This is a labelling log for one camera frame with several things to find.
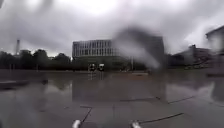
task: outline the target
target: window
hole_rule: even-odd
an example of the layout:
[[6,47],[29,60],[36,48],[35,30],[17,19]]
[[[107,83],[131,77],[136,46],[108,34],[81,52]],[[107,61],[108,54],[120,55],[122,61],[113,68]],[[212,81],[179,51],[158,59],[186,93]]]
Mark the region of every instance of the window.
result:
[[85,55],[88,55],[88,50],[85,50]]

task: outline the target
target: distant building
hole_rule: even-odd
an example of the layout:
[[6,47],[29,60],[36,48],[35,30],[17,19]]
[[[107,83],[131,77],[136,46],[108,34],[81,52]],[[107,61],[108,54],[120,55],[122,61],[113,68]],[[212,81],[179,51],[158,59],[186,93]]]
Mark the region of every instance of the distant building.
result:
[[113,40],[75,41],[72,56],[78,69],[100,63],[105,64],[105,69],[130,70],[165,65],[163,38],[136,29],[122,31]]
[[224,54],[224,26],[206,34],[212,50],[217,54]]
[[224,64],[224,26],[208,32],[206,36],[214,54],[214,65],[221,67]]
[[190,66],[210,63],[212,56],[209,49],[191,45],[187,50],[172,55],[170,59],[173,66]]
[[130,60],[119,56],[111,40],[88,40],[73,42],[72,57],[78,69],[86,69],[89,64],[105,64],[105,68],[121,69]]

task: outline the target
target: sky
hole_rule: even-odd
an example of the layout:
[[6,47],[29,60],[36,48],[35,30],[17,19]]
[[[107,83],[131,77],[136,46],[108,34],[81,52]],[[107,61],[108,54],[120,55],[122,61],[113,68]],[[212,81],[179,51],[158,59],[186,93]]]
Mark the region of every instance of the sky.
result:
[[46,49],[71,56],[72,42],[111,39],[140,26],[164,38],[167,53],[209,47],[205,33],[224,25],[223,0],[4,0],[0,48]]

